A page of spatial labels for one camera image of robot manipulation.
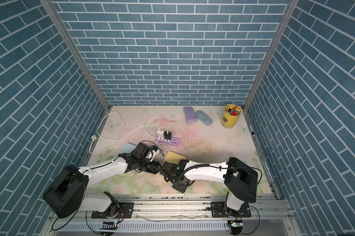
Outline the yellow electronic kitchen scale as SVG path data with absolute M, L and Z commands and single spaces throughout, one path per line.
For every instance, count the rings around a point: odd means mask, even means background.
M 165 162 L 168 162 L 168 163 L 173 163 L 173 164 L 178 164 L 180 160 L 187 160 L 187 158 L 183 155 L 180 155 L 178 153 L 175 153 L 175 152 L 172 152 L 172 151 L 169 151 L 163 162 L 162 162 L 162 165 L 165 163 Z

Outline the black USB wall charger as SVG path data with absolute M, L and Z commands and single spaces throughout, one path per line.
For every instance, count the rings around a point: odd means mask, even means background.
M 164 132 L 164 139 L 165 139 L 166 141 L 171 140 L 171 139 L 172 139 L 172 134 L 171 134 L 171 132 L 165 131 L 165 132 Z

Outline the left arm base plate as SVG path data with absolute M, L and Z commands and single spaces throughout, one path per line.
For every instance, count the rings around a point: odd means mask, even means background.
M 91 215 L 93 219 L 126 219 L 131 218 L 134 203 L 117 203 L 111 204 L 104 212 L 94 211 Z

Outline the blue electronic kitchen scale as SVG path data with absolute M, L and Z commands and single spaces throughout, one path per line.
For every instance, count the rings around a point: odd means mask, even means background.
M 131 153 L 136 147 L 137 147 L 137 145 L 126 143 L 119 153 L 120 154 L 122 154 L 122 153 Z

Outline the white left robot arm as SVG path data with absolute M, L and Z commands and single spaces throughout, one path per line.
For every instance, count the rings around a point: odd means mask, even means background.
M 120 212 L 118 200 L 108 192 L 87 193 L 87 188 L 133 170 L 151 173 L 149 165 L 160 166 L 155 159 L 159 153 L 156 145 L 148 146 L 140 142 L 130 153 L 120 153 L 101 164 L 79 168 L 68 165 L 44 191 L 43 199 L 59 218 L 66 218 L 78 211 L 93 211 L 104 218 L 114 218 Z

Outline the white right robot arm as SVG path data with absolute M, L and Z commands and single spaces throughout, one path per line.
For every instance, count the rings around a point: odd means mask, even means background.
M 194 181 L 225 184 L 229 189 L 225 209 L 240 211 L 243 204 L 256 202 L 258 173 L 234 157 L 222 163 L 198 163 L 186 159 L 177 164 L 165 162 L 159 173 L 181 193 Z

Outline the white USB wall charger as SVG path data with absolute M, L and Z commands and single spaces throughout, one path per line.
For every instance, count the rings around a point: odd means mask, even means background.
M 158 129 L 157 130 L 157 140 L 162 140 L 162 139 L 164 139 L 164 131 Z

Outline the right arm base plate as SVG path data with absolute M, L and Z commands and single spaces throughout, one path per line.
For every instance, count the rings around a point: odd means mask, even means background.
M 248 203 L 244 203 L 240 210 L 234 210 L 226 206 L 225 202 L 211 202 L 210 206 L 206 210 L 211 212 L 213 218 L 223 217 L 239 217 L 249 218 L 251 217 L 250 207 Z

